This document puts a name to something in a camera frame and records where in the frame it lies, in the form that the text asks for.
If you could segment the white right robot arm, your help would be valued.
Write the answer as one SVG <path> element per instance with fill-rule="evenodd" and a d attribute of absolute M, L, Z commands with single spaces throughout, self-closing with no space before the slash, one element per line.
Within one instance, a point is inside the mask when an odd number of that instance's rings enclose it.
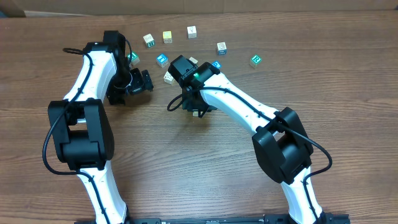
<path fill-rule="evenodd" d="M 221 110 L 251 136 L 257 163 L 279 183 L 294 223 L 320 223 L 323 210 L 310 181 L 310 142 L 297 113 L 266 106 L 233 85 L 216 66 L 201 66 L 183 55 L 173 60 L 169 73 L 182 88 L 180 107 L 203 117 Z"/>

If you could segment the blue P letter block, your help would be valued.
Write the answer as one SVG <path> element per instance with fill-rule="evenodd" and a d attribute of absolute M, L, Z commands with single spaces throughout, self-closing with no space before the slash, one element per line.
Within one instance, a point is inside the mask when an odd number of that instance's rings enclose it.
<path fill-rule="evenodd" d="M 219 63 L 219 61 L 214 61 L 212 63 L 213 66 L 215 66 L 216 68 L 220 69 L 221 68 L 221 64 Z"/>

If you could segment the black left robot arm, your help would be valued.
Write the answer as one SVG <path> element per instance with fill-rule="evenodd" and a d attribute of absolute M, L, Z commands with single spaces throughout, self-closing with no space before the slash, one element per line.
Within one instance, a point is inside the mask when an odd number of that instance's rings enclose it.
<path fill-rule="evenodd" d="M 152 91 L 149 72 L 131 68 L 131 45 L 117 30 L 106 30 L 101 42 L 89 42 L 81 50 L 63 51 L 81 55 L 83 66 L 72 89 L 48 106 L 50 129 L 42 149 L 44 165 L 63 175 L 47 160 L 52 139 L 59 161 L 69 167 L 66 175 L 78 176 L 85 186 L 95 211 L 93 223 L 131 223 L 112 171 L 114 136 L 103 101 L 119 105 L 126 95 Z"/>

